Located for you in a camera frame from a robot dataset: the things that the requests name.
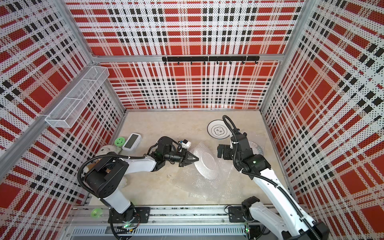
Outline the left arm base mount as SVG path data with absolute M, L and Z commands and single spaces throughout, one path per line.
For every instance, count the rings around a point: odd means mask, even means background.
M 118 213 L 115 209 L 110 210 L 110 216 L 108 223 L 112 224 L 123 224 L 123 223 L 148 223 L 150 216 L 150 207 L 129 207 L 122 214 Z

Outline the bubble wrap of orange plate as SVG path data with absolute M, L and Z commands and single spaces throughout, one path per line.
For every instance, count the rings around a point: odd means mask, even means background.
M 207 201 L 232 199 L 241 195 L 240 178 L 234 177 L 232 168 L 223 168 L 212 180 L 205 178 L 193 167 L 180 169 L 172 183 L 190 197 L 203 198 Z

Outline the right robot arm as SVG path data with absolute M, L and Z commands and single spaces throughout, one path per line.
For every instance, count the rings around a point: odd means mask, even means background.
M 247 221 L 258 221 L 279 240 L 327 240 L 330 229 L 315 221 L 287 192 L 270 163 L 254 154 L 246 134 L 234 134 L 230 145 L 218 145 L 218 158 L 231 160 L 235 169 L 256 183 L 269 198 L 276 213 L 255 196 L 242 202 Z

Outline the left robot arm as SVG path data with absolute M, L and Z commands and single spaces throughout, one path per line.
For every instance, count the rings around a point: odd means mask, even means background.
M 190 142 L 176 142 L 161 137 L 142 157 L 118 155 L 109 152 L 90 158 L 77 174 L 80 186 L 109 208 L 109 223 L 139 221 L 135 205 L 121 191 L 123 178 L 132 173 L 156 172 L 167 162 L 179 167 L 192 165 L 199 158 L 189 151 Z

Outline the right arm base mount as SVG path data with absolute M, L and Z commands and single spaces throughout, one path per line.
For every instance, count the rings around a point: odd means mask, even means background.
M 242 207 L 227 207 L 230 223 L 245 223 L 247 220 L 243 214 Z

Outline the white plate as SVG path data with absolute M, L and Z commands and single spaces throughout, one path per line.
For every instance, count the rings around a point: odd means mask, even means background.
M 223 120 L 211 121 L 207 126 L 207 132 L 212 138 L 217 140 L 223 140 L 232 135 Z

